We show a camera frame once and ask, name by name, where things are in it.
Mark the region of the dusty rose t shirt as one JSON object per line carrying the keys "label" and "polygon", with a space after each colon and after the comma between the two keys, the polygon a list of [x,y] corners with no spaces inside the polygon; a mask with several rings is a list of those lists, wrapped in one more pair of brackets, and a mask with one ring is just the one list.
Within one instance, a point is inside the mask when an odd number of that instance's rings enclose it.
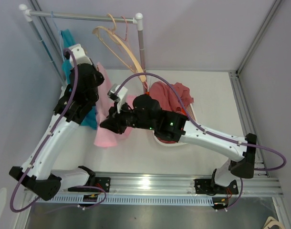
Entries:
{"label": "dusty rose t shirt", "polygon": [[[181,83],[172,84],[177,94],[181,98],[183,105],[187,108],[188,105],[194,102],[194,98],[190,95],[190,89]],[[177,96],[172,89],[163,82],[155,82],[150,87],[149,94],[152,99],[159,102],[163,110],[176,112],[182,108]]]}

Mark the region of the teal t shirt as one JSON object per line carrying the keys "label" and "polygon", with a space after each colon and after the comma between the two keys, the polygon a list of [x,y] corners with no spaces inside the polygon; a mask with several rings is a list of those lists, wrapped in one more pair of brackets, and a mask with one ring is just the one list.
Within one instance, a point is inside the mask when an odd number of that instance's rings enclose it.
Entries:
{"label": "teal t shirt", "polygon": [[[66,29],[63,31],[60,31],[60,45],[62,47],[62,50],[64,48],[69,48],[73,45],[76,45],[76,41],[74,37],[72,36],[71,32]],[[69,60],[64,59],[62,64],[62,70],[65,73],[66,81],[69,84],[70,83],[70,73],[71,73],[72,66],[70,64]],[[86,115],[84,120],[81,123],[82,126],[88,126],[92,128],[93,130],[97,129],[97,121],[96,121],[96,107],[93,106],[91,111]]]}

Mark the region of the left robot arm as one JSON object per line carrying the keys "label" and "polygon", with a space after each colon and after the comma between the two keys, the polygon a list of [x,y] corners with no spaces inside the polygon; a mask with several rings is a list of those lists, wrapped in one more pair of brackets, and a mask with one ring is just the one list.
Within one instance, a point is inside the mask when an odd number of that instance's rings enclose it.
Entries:
{"label": "left robot arm", "polygon": [[12,167],[9,175],[42,200],[52,199],[63,189],[91,191],[95,173],[79,166],[73,170],[53,170],[53,165],[74,131],[99,99],[98,87],[104,82],[80,44],[64,51],[72,66],[70,83],[60,97],[49,127],[31,156],[20,167]]}

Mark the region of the orange t shirt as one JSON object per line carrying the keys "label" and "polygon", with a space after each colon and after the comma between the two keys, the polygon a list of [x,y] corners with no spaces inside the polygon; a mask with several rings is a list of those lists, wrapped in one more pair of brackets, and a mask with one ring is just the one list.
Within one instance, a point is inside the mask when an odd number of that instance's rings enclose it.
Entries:
{"label": "orange t shirt", "polygon": [[184,111],[184,109],[183,109],[183,108],[181,108],[181,109],[177,110],[176,112],[177,112],[177,113],[179,113],[179,114],[182,114],[182,115],[185,115],[185,116],[187,116],[187,114],[186,114],[186,112]]}

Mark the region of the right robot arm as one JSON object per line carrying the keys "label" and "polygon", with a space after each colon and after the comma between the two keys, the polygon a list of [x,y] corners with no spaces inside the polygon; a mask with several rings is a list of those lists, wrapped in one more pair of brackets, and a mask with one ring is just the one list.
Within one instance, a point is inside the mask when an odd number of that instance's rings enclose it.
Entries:
{"label": "right robot arm", "polygon": [[212,174],[210,188],[215,193],[221,193],[236,178],[254,177],[256,150],[251,145],[257,142],[255,134],[232,136],[216,132],[184,114],[163,110],[157,100],[146,94],[136,97],[132,106],[116,101],[100,127],[116,134],[123,134],[128,127],[152,130],[161,140],[197,145],[226,156],[227,162]]}

